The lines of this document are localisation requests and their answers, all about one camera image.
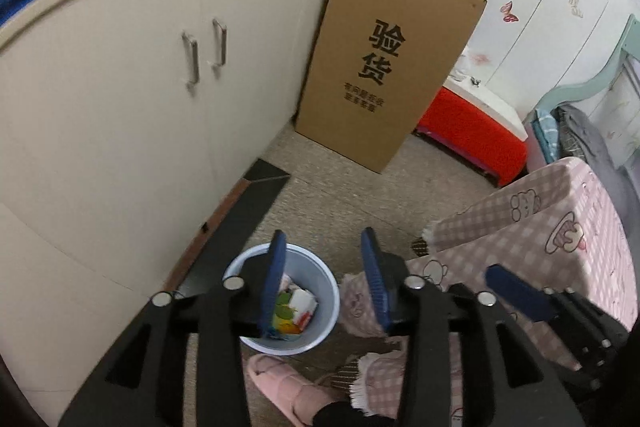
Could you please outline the large cardboard box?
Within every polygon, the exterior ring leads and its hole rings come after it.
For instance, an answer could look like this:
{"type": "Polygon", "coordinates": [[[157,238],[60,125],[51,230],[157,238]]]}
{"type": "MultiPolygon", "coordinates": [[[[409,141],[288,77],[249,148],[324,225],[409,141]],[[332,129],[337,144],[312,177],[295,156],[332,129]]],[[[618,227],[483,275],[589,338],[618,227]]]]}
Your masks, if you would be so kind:
{"type": "Polygon", "coordinates": [[[487,0],[329,0],[295,130],[374,172],[444,84],[487,0]]]}

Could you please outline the green leaf plush wrapper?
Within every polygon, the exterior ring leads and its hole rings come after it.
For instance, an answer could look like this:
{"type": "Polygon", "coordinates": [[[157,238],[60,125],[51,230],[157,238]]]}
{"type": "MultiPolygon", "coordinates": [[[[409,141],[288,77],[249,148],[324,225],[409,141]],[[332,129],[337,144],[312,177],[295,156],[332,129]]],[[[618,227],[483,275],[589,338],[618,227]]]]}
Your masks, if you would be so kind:
{"type": "Polygon", "coordinates": [[[280,335],[299,335],[300,329],[294,322],[296,310],[290,307],[291,291],[282,291],[274,306],[272,328],[280,335]]]}

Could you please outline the light blue trash bin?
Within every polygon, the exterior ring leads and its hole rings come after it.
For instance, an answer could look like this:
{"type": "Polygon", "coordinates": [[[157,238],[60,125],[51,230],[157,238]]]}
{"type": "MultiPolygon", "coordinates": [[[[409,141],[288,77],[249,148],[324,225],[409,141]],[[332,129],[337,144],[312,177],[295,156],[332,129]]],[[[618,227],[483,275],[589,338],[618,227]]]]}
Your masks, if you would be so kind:
{"type": "Polygon", "coordinates": [[[286,240],[286,261],[279,288],[291,291],[290,307],[299,335],[280,335],[272,327],[269,335],[241,338],[245,346],[277,357],[301,355],[319,346],[333,331],[340,312],[340,292],[329,267],[314,253],[286,240]]]}

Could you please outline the grey folded quilt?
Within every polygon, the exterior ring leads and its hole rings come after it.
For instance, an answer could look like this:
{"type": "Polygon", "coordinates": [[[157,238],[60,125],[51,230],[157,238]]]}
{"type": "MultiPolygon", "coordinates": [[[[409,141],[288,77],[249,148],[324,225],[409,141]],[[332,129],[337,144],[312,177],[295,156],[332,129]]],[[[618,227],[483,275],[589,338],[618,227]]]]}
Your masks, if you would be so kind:
{"type": "Polygon", "coordinates": [[[561,156],[585,161],[610,195],[620,219],[626,222],[638,218],[639,152],[616,167],[605,139],[584,112],[563,104],[552,115],[558,123],[561,156]]]}

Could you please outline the beige low cabinet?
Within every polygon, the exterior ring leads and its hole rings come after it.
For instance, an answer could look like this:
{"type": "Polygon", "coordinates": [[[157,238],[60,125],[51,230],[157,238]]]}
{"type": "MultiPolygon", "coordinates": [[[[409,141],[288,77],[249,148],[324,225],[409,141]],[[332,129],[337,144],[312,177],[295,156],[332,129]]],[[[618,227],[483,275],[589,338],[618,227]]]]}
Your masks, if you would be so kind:
{"type": "Polygon", "coordinates": [[[326,0],[36,0],[1,29],[1,354],[47,425],[292,118],[326,0]]]}

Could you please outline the red storage box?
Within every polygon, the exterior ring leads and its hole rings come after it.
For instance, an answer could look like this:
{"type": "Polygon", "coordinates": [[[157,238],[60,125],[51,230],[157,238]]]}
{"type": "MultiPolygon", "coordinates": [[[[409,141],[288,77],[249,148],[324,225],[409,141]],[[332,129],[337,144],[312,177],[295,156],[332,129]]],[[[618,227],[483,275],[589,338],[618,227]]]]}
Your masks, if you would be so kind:
{"type": "Polygon", "coordinates": [[[472,162],[500,186],[511,183],[526,164],[527,132],[518,113],[470,80],[447,79],[416,132],[472,162]]]}

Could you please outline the pink checkered tablecloth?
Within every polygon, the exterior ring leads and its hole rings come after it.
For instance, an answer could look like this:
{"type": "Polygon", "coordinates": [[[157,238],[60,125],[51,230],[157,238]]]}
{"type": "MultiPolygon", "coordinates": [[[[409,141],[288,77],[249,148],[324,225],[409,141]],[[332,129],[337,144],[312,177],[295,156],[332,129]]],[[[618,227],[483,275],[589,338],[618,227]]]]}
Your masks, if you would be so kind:
{"type": "MultiPolygon", "coordinates": [[[[408,270],[442,291],[457,283],[474,293],[484,291],[487,268],[502,265],[537,289],[573,288],[627,329],[638,317],[636,276],[622,221],[612,196],[578,158],[555,161],[427,225],[422,239],[430,253],[406,261],[408,270]]],[[[344,329],[359,337],[385,337],[366,274],[345,275],[340,291],[344,329]]],[[[502,302],[544,357],[577,369],[548,325],[502,302]]],[[[399,350],[367,353],[357,362],[349,395],[352,406],[369,416],[397,416],[407,343],[396,339],[399,350]]]]}

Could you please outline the pink slipper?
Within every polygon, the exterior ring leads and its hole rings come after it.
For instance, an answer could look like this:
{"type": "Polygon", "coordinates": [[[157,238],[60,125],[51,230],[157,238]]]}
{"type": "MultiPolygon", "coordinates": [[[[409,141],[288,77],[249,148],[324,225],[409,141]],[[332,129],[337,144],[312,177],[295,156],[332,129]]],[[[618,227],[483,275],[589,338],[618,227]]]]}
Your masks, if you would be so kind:
{"type": "Polygon", "coordinates": [[[337,399],[325,387],[300,375],[272,355],[254,355],[246,373],[255,387],[294,425],[311,426],[314,417],[337,399]]]}

